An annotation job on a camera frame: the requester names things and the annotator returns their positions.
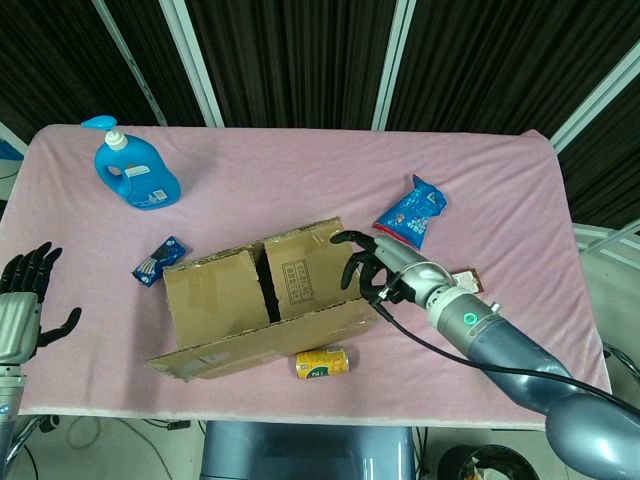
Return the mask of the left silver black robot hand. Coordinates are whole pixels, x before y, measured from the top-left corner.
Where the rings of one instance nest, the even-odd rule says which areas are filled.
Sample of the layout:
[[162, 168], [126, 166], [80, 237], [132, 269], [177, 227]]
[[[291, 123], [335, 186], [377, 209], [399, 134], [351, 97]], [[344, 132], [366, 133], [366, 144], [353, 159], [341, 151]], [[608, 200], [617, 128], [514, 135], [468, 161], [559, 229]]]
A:
[[63, 252], [45, 242], [12, 258], [1, 273], [1, 367], [25, 364], [37, 352], [69, 335], [82, 309], [75, 307], [59, 327], [42, 331], [41, 314], [51, 273]]

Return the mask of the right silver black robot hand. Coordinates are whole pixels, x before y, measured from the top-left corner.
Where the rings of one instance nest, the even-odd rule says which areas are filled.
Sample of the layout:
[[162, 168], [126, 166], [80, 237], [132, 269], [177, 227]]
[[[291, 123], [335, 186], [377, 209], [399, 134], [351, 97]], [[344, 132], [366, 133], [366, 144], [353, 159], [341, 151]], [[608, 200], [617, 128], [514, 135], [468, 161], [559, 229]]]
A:
[[384, 235], [370, 236], [344, 230], [330, 238], [332, 244], [351, 242], [361, 248], [347, 260], [340, 287], [346, 290], [357, 270], [359, 291], [369, 302], [408, 301], [422, 308], [429, 296], [441, 287], [455, 287], [451, 274], [435, 262], [399, 240]]

